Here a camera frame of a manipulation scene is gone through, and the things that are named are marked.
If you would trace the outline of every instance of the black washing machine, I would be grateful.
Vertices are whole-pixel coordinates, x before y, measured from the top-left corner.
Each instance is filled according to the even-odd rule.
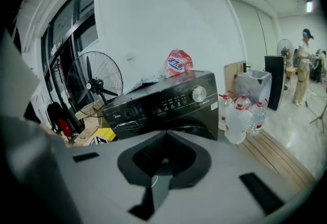
[[[172,129],[204,138],[218,137],[215,75],[188,71],[143,86],[112,101],[104,118],[118,139]]]

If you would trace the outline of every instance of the silver knob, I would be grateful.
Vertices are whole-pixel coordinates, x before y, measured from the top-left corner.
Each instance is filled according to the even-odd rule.
[[[206,97],[206,90],[204,87],[198,86],[192,91],[192,99],[195,102],[202,102]]]

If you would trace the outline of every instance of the glossy floor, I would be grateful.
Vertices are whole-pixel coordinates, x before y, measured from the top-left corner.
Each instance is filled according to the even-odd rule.
[[[323,133],[320,120],[309,123],[321,115],[326,105],[326,83],[310,82],[308,90],[312,93],[307,92],[305,96],[307,108],[305,103],[299,107],[292,103],[296,82],[297,78],[294,76],[292,84],[286,84],[288,90],[284,91],[277,111],[267,109],[263,128],[319,179],[327,166],[327,128]],[[323,118],[327,125],[327,111]]]

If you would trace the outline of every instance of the plastic-lined bin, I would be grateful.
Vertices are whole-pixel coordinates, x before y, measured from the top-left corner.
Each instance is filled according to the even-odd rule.
[[[269,101],[271,80],[272,76],[269,72],[247,71],[239,73],[235,79],[235,95],[247,95],[252,105],[264,99]]]

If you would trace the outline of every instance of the red detergent bag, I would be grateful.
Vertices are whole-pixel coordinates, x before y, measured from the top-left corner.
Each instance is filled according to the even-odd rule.
[[[165,61],[167,77],[173,77],[193,68],[192,58],[183,50],[172,50]]]

